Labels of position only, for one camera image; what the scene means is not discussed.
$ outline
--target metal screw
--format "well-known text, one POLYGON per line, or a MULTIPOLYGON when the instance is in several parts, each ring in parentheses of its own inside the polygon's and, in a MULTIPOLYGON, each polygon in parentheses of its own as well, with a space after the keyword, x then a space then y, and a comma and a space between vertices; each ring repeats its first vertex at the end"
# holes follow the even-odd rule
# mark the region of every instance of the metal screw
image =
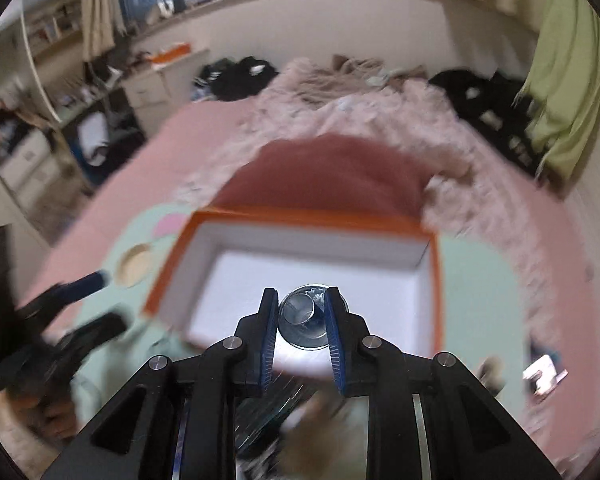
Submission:
POLYGON ((362 344, 367 348, 378 348, 382 344, 382 339, 377 335, 368 335, 362 338, 362 344))
POLYGON ((162 370, 169 360, 164 355, 156 355, 149 359, 149 368, 151 370, 162 370))
POLYGON ((228 337, 222 341, 222 346, 224 346, 227 350, 235 350, 236 348, 240 348, 242 346, 242 339, 232 335, 231 337, 228 337))
POLYGON ((282 307, 286 322, 293 326, 304 325, 313 317, 314 312, 314 300, 306 292, 290 296, 282 307))
POLYGON ((445 367, 451 367, 456 364, 458 360, 449 352, 440 352, 440 354, 438 354, 438 362, 445 367))

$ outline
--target white cabinet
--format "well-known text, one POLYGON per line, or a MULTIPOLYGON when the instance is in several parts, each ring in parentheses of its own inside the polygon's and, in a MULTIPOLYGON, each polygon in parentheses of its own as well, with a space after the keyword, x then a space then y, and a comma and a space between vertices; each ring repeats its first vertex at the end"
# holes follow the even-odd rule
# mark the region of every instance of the white cabinet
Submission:
POLYGON ((42 268, 49 246, 25 218, 18 205, 0 181, 0 226, 11 225, 14 294, 23 298, 42 268))
POLYGON ((209 63, 209 50, 187 54, 160 68, 150 68, 123 82, 126 97, 147 137, 191 101, 193 80, 209 63))
POLYGON ((16 191, 49 153, 49 143, 44 134, 33 130, 0 166, 0 176, 9 189, 16 191))
POLYGON ((60 176, 60 165, 53 156, 40 164, 16 193, 16 199, 24 211, 29 212, 46 188, 60 176))

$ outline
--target orange item on desk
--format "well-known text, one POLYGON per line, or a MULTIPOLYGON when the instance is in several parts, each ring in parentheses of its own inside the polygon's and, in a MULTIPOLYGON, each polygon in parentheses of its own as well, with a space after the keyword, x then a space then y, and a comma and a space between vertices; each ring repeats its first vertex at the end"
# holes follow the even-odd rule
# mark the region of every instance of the orange item on desk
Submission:
POLYGON ((154 65, 170 63, 171 61, 178 59, 179 57, 186 56, 187 54, 191 54, 191 44, 190 43, 181 43, 173 48, 170 48, 166 52, 162 52, 160 54, 156 54, 149 58, 151 63, 154 65))

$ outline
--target desk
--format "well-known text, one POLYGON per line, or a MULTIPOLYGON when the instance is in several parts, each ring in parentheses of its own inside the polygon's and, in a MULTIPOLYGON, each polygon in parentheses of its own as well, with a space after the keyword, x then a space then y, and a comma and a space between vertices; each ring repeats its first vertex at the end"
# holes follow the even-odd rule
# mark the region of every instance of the desk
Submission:
POLYGON ((205 48, 159 67, 148 67, 122 82, 147 137, 158 133, 167 118, 191 101, 193 80, 208 62, 209 49, 205 48))
POLYGON ((124 164, 131 155, 142 146, 146 140, 144 133, 134 134, 128 142, 128 146, 118 147, 115 142, 112 143, 107 155, 107 160, 101 166, 89 166, 82 156, 80 143, 78 140, 78 127, 91 114, 101 112, 107 114, 104 99, 108 99, 110 111, 114 114, 129 114, 126 126, 132 126, 140 130, 142 127, 135 117, 133 108, 126 97, 125 89, 117 85, 111 90, 101 92, 96 100, 90 104, 80 104, 65 111, 63 120, 56 124, 61 133, 63 142, 66 143, 75 163, 80 169, 84 179, 90 186, 99 186, 106 178, 124 164))

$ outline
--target pink patch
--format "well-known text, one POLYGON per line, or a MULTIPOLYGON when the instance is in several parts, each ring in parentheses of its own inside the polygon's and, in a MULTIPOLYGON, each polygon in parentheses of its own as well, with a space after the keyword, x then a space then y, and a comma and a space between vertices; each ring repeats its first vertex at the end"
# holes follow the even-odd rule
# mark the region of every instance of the pink patch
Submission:
POLYGON ((179 233, 188 219, 189 215, 184 213, 170 213, 163 216, 154 228, 154 239, 179 233))

